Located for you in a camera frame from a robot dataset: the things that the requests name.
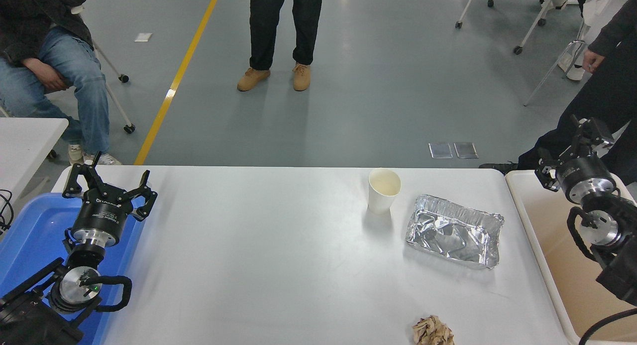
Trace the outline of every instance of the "black jacket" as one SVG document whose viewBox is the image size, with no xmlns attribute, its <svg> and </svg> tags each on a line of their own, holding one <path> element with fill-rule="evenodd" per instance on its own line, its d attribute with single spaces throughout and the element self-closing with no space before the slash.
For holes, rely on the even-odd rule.
<svg viewBox="0 0 637 345">
<path fill-rule="evenodd" d="M 71 8 L 86 0 L 0 0 L 0 57 L 20 65 L 38 57 L 52 23 L 93 45 L 89 28 Z"/>
<path fill-rule="evenodd" d="M 601 29 L 599 36 L 589 45 L 589 49 L 596 54 L 608 56 L 620 41 L 636 31 L 637 0 L 628 0 Z"/>
</svg>

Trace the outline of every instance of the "black pants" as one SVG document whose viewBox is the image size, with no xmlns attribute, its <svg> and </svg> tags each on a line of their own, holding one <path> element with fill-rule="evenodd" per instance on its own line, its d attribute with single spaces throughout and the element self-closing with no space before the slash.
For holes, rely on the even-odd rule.
<svg viewBox="0 0 637 345">
<path fill-rule="evenodd" d="M 250 0 L 250 37 L 252 57 L 250 67 L 269 70 L 275 54 L 275 39 L 279 12 L 285 0 Z M 294 0 L 292 14 L 296 28 L 296 48 L 293 59 L 304 65 L 314 60 L 314 44 L 322 0 Z"/>
<path fill-rule="evenodd" d="M 608 170 L 630 184 L 637 181 L 637 34 L 633 32 L 608 55 L 591 79 L 568 105 L 557 127 L 537 139 L 535 147 L 518 159 L 519 170 L 537 168 L 537 148 L 548 149 L 553 158 L 559 157 L 571 144 L 576 125 L 570 116 L 595 117 L 604 121 L 611 132 L 626 122 L 631 123 L 615 145 L 602 157 Z"/>
</svg>

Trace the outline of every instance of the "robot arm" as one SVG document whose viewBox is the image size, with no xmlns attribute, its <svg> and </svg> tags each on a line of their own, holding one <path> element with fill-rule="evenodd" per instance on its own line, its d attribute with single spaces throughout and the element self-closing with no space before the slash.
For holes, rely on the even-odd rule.
<svg viewBox="0 0 637 345">
<path fill-rule="evenodd" d="M 601 266 L 596 281 L 637 306 L 637 207 L 615 194 L 617 185 L 597 157 L 597 148 L 614 144 L 612 134 L 600 120 L 578 121 L 573 116 L 573 121 L 578 129 L 571 146 L 558 159 L 540 150 L 535 175 L 544 188 L 555 192 L 562 188 L 570 202 L 580 205 L 571 209 L 567 225 L 582 253 Z M 591 244 L 590 251 L 582 238 Z"/>
<path fill-rule="evenodd" d="M 64 232 L 66 262 L 58 258 L 0 298 L 0 344 L 75 345 L 84 336 L 77 327 L 92 311 L 113 312 L 127 306 L 130 279 L 101 275 L 98 266 L 106 248 L 119 243 L 127 216 L 141 221 L 150 214 L 157 193 L 147 185 L 149 174 L 146 170 L 139 187 L 127 192 L 105 184 L 93 165 L 73 165 L 62 196 L 82 198 L 82 207 L 73 227 Z M 77 182 L 80 175 L 86 179 L 86 192 Z M 134 208 L 132 200 L 138 197 L 145 203 Z M 117 284 L 123 286 L 120 302 L 101 305 L 102 287 Z M 48 305 L 42 301 L 45 297 Z M 60 316 L 73 313 L 78 315 L 70 322 Z"/>
</svg>

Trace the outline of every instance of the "gray floor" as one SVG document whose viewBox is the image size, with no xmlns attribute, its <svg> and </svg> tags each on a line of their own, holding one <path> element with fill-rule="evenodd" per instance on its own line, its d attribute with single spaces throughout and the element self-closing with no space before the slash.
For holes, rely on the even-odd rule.
<svg viewBox="0 0 637 345">
<path fill-rule="evenodd" d="M 211 0 L 88 0 L 84 19 L 129 84 L 105 63 L 109 84 L 137 127 L 111 110 L 111 153 L 132 164 Z M 575 38 L 576 5 L 548 13 L 524 52 L 512 49 L 537 0 L 323 0 L 312 85 L 292 89 L 291 0 L 282 8 L 271 77 L 240 93 L 248 67 L 249 0 L 218 0 L 145 164 L 474 168 L 515 161 L 555 126 L 581 83 L 555 71 L 523 102 Z M 134 43 L 153 32 L 148 43 Z M 52 96 L 73 113 L 71 93 Z M 479 159 L 432 159 L 430 142 L 474 142 Z M 34 182 L 57 179 L 61 156 Z M 48 183 L 48 191 L 53 182 Z"/>
</svg>

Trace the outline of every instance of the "black shoe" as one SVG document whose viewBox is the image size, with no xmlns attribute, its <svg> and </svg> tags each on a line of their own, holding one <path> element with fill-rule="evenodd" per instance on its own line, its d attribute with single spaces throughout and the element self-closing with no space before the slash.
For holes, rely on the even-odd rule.
<svg viewBox="0 0 637 345">
<path fill-rule="evenodd" d="M 493 168 L 494 170 L 502 172 L 503 175 L 506 175 L 511 171 L 517 170 L 517 163 L 511 161 L 509 161 L 509 163 L 483 163 L 480 164 L 478 168 Z"/>
</svg>

